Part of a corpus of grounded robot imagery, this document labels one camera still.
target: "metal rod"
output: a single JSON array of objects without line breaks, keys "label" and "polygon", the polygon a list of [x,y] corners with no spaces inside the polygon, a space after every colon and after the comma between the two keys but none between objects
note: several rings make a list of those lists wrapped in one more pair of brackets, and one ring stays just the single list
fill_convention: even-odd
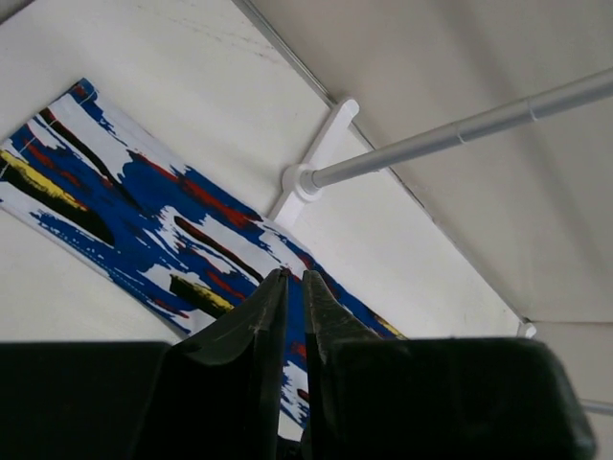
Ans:
[{"label": "metal rod", "polygon": [[613,417],[613,403],[611,402],[581,400],[581,406],[585,412]]},{"label": "metal rod", "polygon": [[314,192],[357,175],[371,173],[401,161],[449,149],[610,96],[613,96],[613,68],[464,118],[458,122],[431,129],[322,170],[306,172],[301,182],[307,190]]}]

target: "black paint stroke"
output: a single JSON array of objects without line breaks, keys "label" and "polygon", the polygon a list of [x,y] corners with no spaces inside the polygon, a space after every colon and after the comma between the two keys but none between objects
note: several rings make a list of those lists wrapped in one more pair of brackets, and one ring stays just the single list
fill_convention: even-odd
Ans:
[{"label": "black paint stroke", "polygon": [[185,300],[190,305],[193,305],[200,311],[204,311],[207,314],[210,314],[214,319],[218,319],[220,316],[223,316],[227,311],[221,307],[219,307],[215,302],[211,299],[202,295],[196,288],[195,285],[183,278],[180,278],[176,275],[170,276],[170,292],[172,292],[177,297]]},{"label": "black paint stroke", "polygon": [[115,176],[111,173],[111,171],[106,167],[103,161],[94,153],[89,147],[87,147],[83,142],[72,133],[70,129],[64,126],[56,116],[51,112],[49,108],[44,108],[39,113],[40,117],[45,121],[49,129],[52,129],[61,137],[66,139],[70,144],[75,147],[80,153],[82,153],[89,161],[91,161],[100,174],[108,179],[108,181],[113,184],[113,187],[117,189],[117,191],[122,194],[125,200],[130,203],[135,208],[141,210],[141,206],[138,204],[136,199],[132,197],[130,192],[124,187],[124,185],[119,182]]},{"label": "black paint stroke", "polygon": [[191,225],[189,222],[187,222],[184,218],[181,218],[180,216],[175,216],[174,223],[176,223],[179,226],[179,228],[187,232],[195,240],[198,240],[199,242],[206,244],[207,246],[217,251],[219,254],[222,254],[223,256],[228,258],[230,261],[234,262],[240,268],[242,268],[247,273],[249,273],[251,276],[253,276],[256,280],[258,280],[258,283],[261,283],[263,281],[263,277],[252,266],[244,262],[234,252],[223,247],[221,244],[213,240],[208,235],[205,235],[204,233],[202,233],[200,230],[198,230],[193,225]]},{"label": "black paint stroke", "polygon": [[111,246],[115,244],[115,237],[112,232],[95,211],[91,209],[83,210],[76,208],[61,198],[45,193],[31,184],[18,169],[0,158],[0,171],[3,171],[5,168],[7,169],[2,178],[9,182],[15,189],[41,202],[49,209],[52,209],[56,213],[74,222],[106,244]]}]

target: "canvas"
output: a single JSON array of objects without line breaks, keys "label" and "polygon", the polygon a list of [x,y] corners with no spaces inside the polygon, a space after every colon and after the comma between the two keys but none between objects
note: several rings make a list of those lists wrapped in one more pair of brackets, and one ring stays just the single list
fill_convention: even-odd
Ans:
[{"label": "canvas", "polygon": [[320,271],[366,326],[397,334],[297,241],[185,165],[88,80],[0,146],[0,206],[184,334],[239,305],[271,269],[289,269],[282,408],[302,426],[305,269]]}]

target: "white bracket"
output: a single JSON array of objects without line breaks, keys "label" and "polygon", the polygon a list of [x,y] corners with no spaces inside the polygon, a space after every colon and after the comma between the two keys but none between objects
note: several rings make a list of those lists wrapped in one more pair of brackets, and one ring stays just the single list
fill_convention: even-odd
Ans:
[{"label": "white bracket", "polygon": [[302,163],[292,165],[284,171],[282,179],[284,191],[268,215],[271,220],[285,229],[291,228],[305,205],[321,197],[322,190],[313,193],[303,187],[301,176],[304,172],[315,171],[328,165],[332,153],[340,145],[347,128],[359,110],[359,104],[351,98],[343,100],[334,107],[310,145]]},{"label": "white bracket", "polygon": [[536,326],[533,323],[521,323],[517,331],[518,337],[533,338],[536,335]]}]

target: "yellow paint stroke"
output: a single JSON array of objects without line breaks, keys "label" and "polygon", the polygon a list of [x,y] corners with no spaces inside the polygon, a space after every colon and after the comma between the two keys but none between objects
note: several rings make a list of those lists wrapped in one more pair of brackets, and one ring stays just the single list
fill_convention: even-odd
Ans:
[{"label": "yellow paint stroke", "polygon": [[70,206],[82,211],[87,211],[87,208],[80,204],[75,198],[61,190],[56,184],[54,184],[47,177],[35,170],[26,161],[12,156],[6,150],[0,150],[0,158],[5,160],[12,166],[21,176],[33,187],[36,187],[39,191],[44,192],[48,196],[53,198],[59,198],[62,201],[68,203]]},{"label": "yellow paint stroke", "polygon": [[194,290],[194,292],[197,293],[200,297],[204,297],[207,300],[213,302],[216,307],[218,307],[222,311],[225,311],[226,313],[234,309],[234,306],[230,302],[225,300],[223,297],[215,294],[207,287],[204,287],[196,283],[191,283],[176,275],[171,275],[171,278],[174,278],[180,281],[181,283],[185,283],[186,285],[190,286]]},{"label": "yellow paint stroke", "polygon": [[406,338],[398,329],[396,329],[394,326],[392,326],[390,323],[388,323],[387,321],[385,321],[382,317],[380,317],[378,314],[375,315],[375,319],[376,322],[379,323],[381,326],[383,326],[385,329],[387,329],[390,333],[392,333],[393,335],[396,336],[396,338]]}]

